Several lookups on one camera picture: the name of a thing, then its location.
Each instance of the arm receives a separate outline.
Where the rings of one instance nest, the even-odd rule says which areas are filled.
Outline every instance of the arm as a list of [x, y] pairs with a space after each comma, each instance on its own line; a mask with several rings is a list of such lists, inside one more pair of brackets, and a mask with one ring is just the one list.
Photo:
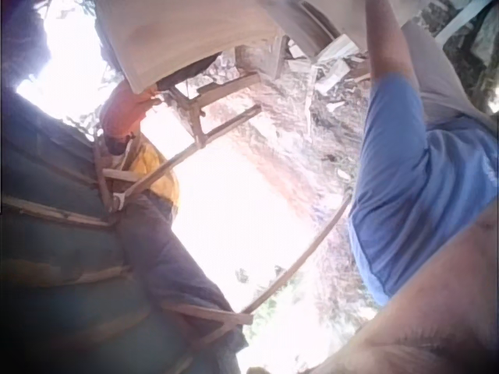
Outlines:
[[390, 0], [366, 0], [366, 24], [373, 81], [377, 82], [386, 74], [396, 72], [417, 89], [409, 48]]

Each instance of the cloth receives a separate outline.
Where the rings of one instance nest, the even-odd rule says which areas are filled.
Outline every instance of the cloth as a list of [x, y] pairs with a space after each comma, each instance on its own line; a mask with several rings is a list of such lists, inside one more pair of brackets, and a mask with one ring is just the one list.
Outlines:
[[451, 62], [435, 39], [413, 21], [407, 22], [402, 32], [419, 83], [426, 123], [447, 122], [468, 115], [497, 133], [497, 123], [469, 101]]
[[138, 133], [147, 111], [161, 103], [159, 99], [152, 98], [156, 94], [157, 87], [153, 85], [136, 95], [132, 92], [128, 81], [123, 80], [112, 91], [99, 115], [104, 134], [111, 138], [122, 139], [132, 133]]
[[[189, 303], [212, 309], [232, 311], [220, 288], [207, 278], [196, 261], [173, 233], [171, 222], [155, 206], [154, 199], [138, 196], [120, 212], [116, 225], [119, 239], [133, 273], [141, 281], [151, 300]], [[200, 337], [221, 323], [186, 318]], [[221, 374], [237, 374], [235, 354], [247, 346], [239, 326], [213, 345]]]
[[[152, 144], [141, 136], [139, 150], [129, 170], [140, 175], [147, 175], [156, 170], [161, 165], [161, 159]], [[165, 172], [165, 175], [159, 178], [150, 187], [150, 190], [156, 195], [173, 203], [175, 211], [179, 208], [180, 190], [179, 181], [173, 170]]]
[[419, 92], [397, 74], [373, 86], [349, 215], [357, 266], [381, 305], [499, 189], [493, 122], [430, 35], [413, 23], [403, 30]]

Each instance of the rock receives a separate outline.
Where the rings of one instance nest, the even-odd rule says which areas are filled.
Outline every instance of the rock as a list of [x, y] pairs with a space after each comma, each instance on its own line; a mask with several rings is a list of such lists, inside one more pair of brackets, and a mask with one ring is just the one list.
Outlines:
[[481, 59], [485, 66], [490, 64], [494, 49], [494, 38], [499, 34], [499, 4], [496, 4], [487, 14], [482, 28], [476, 35], [471, 52]]
[[337, 60], [332, 67], [329, 69], [329, 72], [326, 74], [324, 78], [319, 80], [315, 88], [324, 96], [327, 95], [327, 92], [333, 88], [336, 83], [343, 79], [350, 71], [349, 66], [343, 60]]
[[338, 177], [340, 177], [341, 179], [344, 179], [346, 181], [352, 180], [352, 177], [346, 171], [343, 171], [342, 169], [338, 169], [336, 171], [336, 174], [338, 174]]
[[456, 8], [457, 10], [461, 10], [466, 7], [471, 0], [449, 0], [449, 2]]
[[289, 47], [289, 52], [291, 53], [291, 56], [293, 56], [293, 58], [305, 57], [303, 51], [296, 44]]
[[338, 101], [336, 103], [329, 103], [328, 105], [326, 105], [326, 108], [327, 108], [327, 111], [329, 111], [330, 113], [333, 113], [336, 109], [338, 109], [339, 107], [342, 107], [343, 105], [345, 105], [344, 101]]

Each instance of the debris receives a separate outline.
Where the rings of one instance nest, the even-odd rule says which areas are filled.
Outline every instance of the debris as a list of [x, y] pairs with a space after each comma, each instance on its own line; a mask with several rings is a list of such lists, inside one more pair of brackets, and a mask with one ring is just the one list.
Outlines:
[[364, 74], [363, 76], [358, 76], [357, 78], [354, 78], [353, 81], [355, 83], [362, 82], [363, 80], [369, 79], [371, 77], [371, 73], [368, 72]]
[[354, 82], [360, 82], [357, 81], [358, 78], [364, 77], [366, 74], [369, 74], [370, 72], [370, 67], [369, 67], [369, 60], [364, 60], [360, 64], [356, 66], [356, 68], [352, 71], [352, 74], [350, 74], [350, 77]]
[[435, 41], [443, 46], [457, 30], [466, 25], [482, 11], [492, 0], [473, 0], [435, 37]]
[[343, 105], [345, 105], [344, 101], [337, 101], [336, 103], [329, 103], [328, 105], [326, 105], [326, 109], [330, 113], [333, 113], [336, 109], [342, 107]]
[[343, 79], [350, 72], [349, 66], [345, 61], [339, 59], [337, 60], [326, 74], [319, 82], [316, 83], [315, 88], [321, 94], [326, 96], [327, 92], [333, 88], [336, 83]]
[[305, 57], [303, 51], [296, 44], [289, 47], [289, 52], [291, 53], [291, 56], [293, 56], [293, 58]]
[[437, 7], [439, 7], [440, 9], [442, 9], [444, 12], [448, 12], [448, 11], [449, 11], [449, 7], [448, 7], [448, 6], [446, 6], [443, 2], [441, 2], [441, 1], [439, 1], [439, 0], [432, 0], [432, 3], [433, 3], [433, 4], [435, 4]]
[[480, 31], [476, 35], [471, 52], [480, 58], [485, 66], [490, 64], [494, 49], [495, 35], [499, 34], [499, 4], [496, 4], [487, 14]]
[[456, 10], [461, 10], [467, 6], [471, 0], [449, 0], [449, 2], [454, 6]]
[[334, 39], [318, 56], [317, 62], [324, 63], [335, 58], [344, 58], [359, 52], [359, 47], [346, 34]]
[[317, 80], [318, 72], [319, 68], [316, 65], [312, 65], [312, 68], [310, 69], [309, 79], [306, 84], [305, 117], [306, 117], [306, 128], [308, 136], [310, 138], [312, 138], [312, 113], [310, 113], [310, 107], [312, 106], [315, 81]]
[[360, 58], [360, 57], [356, 57], [356, 56], [351, 56], [349, 58], [350, 58], [350, 60], [352, 60], [354, 62], [358, 62], [358, 63], [366, 61], [365, 58]]
[[341, 179], [344, 179], [346, 181], [352, 180], [352, 177], [346, 171], [343, 171], [340, 168], [336, 170], [336, 174], [338, 174], [338, 177], [340, 177]]
[[307, 58], [297, 58], [295, 60], [288, 60], [289, 69], [292, 72], [310, 72], [312, 62]]

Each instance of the wooden slat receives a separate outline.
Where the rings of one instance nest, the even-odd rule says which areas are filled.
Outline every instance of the wooden slat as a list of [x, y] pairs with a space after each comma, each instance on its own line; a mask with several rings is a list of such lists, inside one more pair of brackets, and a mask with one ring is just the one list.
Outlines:
[[101, 193], [102, 203], [104, 204], [104, 208], [106, 212], [111, 213], [113, 211], [112, 198], [111, 193], [109, 192], [108, 185], [106, 180], [102, 174], [102, 159], [101, 159], [101, 151], [99, 150], [99, 139], [96, 138], [94, 142], [94, 165], [95, 165], [95, 174], [97, 175], [97, 182], [99, 185], [99, 191]]
[[223, 323], [235, 323], [236, 325], [251, 325], [253, 316], [250, 314], [227, 312], [220, 309], [209, 309], [189, 304], [172, 304], [169, 302], [161, 303], [164, 310], [177, 312], [185, 316], [192, 316], [201, 319], [209, 319]]
[[52, 162], [49, 160], [45, 159], [43, 156], [36, 155], [30, 150], [23, 149], [19, 146], [17, 146], [15, 143], [11, 142], [10, 140], [6, 139], [5, 137], [2, 139], [4, 144], [7, 147], [12, 148], [15, 150], [17, 153], [22, 154], [25, 158], [27, 158], [30, 161], [33, 161], [39, 165], [43, 165], [46, 168], [52, 170], [54, 173], [57, 173], [58, 175], [61, 175], [63, 177], [69, 178], [75, 182], [79, 182], [83, 185], [96, 185], [97, 181], [95, 179], [92, 179], [90, 177], [87, 177], [86, 175], [76, 173], [75, 171], [72, 171], [70, 169], [62, 168], [57, 165], [54, 165]]
[[24, 287], [50, 288], [75, 284], [90, 284], [121, 277], [128, 272], [125, 266], [116, 266], [109, 269], [83, 273], [73, 280], [66, 280], [62, 276], [62, 269], [49, 263], [34, 263], [24, 259], [2, 260], [2, 282]]
[[231, 80], [221, 85], [211, 85], [207, 90], [198, 90], [199, 96], [194, 97], [191, 102], [197, 103], [199, 108], [204, 108], [207, 105], [213, 104], [234, 92], [247, 88], [255, 83], [260, 82], [260, 76], [257, 72], [241, 76], [238, 79]]
[[[240, 115], [237, 115], [230, 121], [227, 121], [225, 124], [218, 126], [216, 129], [211, 130], [207, 134], [207, 141], [206, 143], [211, 143], [214, 140], [218, 139], [219, 137], [225, 135], [227, 132], [233, 130], [235, 127], [241, 125], [242, 123], [248, 121], [255, 115], [258, 115], [261, 112], [261, 106], [260, 105], [254, 105], [250, 109], [244, 111]], [[145, 189], [150, 188], [153, 183], [155, 183], [159, 178], [161, 178], [166, 171], [172, 169], [174, 166], [182, 163], [185, 159], [188, 157], [192, 156], [193, 154], [196, 153], [198, 150], [196, 144], [191, 144], [187, 148], [185, 148], [182, 152], [179, 154], [176, 154], [173, 158], [171, 158], [168, 161], [165, 161], [163, 164], [161, 164], [155, 171], [151, 172], [150, 174], [146, 175], [142, 179], [140, 179], [138, 182], [130, 186], [125, 193], [125, 203], [127, 199], [132, 198], [133, 196], [136, 196], [143, 192]]]
[[281, 77], [288, 42], [289, 37], [284, 35], [282, 32], [280, 32], [280, 34], [274, 39], [271, 55], [267, 60], [267, 74], [272, 80], [276, 80]]
[[53, 354], [56, 351], [88, 349], [137, 326], [149, 315], [150, 309], [143, 309], [139, 312], [119, 317], [111, 322], [102, 323], [90, 329], [80, 331], [79, 333], [48, 341], [34, 353], [45, 355]]
[[[345, 212], [347, 206], [350, 204], [352, 195], [348, 194], [343, 204], [340, 206], [336, 214], [332, 219], [324, 226], [320, 233], [312, 241], [308, 249], [287, 269], [281, 276], [275, 280], [273, 284], [255, 300], [253, 300], [247, 307], [245, 307], [241, 313], [252, 313], [259, 306], [261, 306], [266, 300], [269, 299], [279, 288], [284, 286], [299, 270], [299, 268], [310, 258], [311, 255], [315, 253], [322, 241], [329, 235], [333, 227], [341, 219], [343, 213]], [[208, 335], [200, 338], [192, 347], [193, 351], [200, 351], [207, 348], [210, 344], [220, 339], [226, 333], [235, 328], [234, 323], [225, 323], [224, 326], [216, 329], [215, 331], [209, 333]], [[189, 368], [190, 364], [193, 362], [193, 354], [191, 352], [186, 352], [182, 357], [172, 366], [167, 374], [180, 374]]]
[[105, 178], [132, 183], [139, 181], [143, 177], [143, 175], [137, 174], [133, 171], [123, 171], [107, 168], [102, 169], [102, 174]]
[[94, 228], [109, 228], [111, 224], [95, 217], [83, 214], [68, 212], [67, 210], [56, 209], [38, 203], [32, 203], [15, 197], [2, 195], [2, 205], [10, 206], [21, 213], [30, 216], [44, 218], [51, 221], [64, 222], [67, 224], [81, 224]]

